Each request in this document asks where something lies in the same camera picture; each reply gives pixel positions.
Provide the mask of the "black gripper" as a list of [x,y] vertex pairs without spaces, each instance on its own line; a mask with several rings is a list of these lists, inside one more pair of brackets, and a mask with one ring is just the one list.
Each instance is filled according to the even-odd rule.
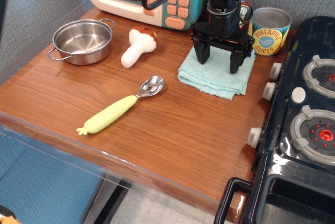
[[240,12],[209,13],[208,21],[191,23],[195,53],[200,64],[205,64],[210,56],[210,47],[231,51],[230,73],[236,74],[244,59],[250,57],[254,39],[239,27]]

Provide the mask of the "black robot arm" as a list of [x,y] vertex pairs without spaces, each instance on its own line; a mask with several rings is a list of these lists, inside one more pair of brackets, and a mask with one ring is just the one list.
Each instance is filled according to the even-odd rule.
[[209,0],[207,22],[191,23],[191,39],[199,63],[210,57],[212,47],[231,52],[230,73],[236,74],[244,59],[251,56],[255,40],[239,24],[241,0]]

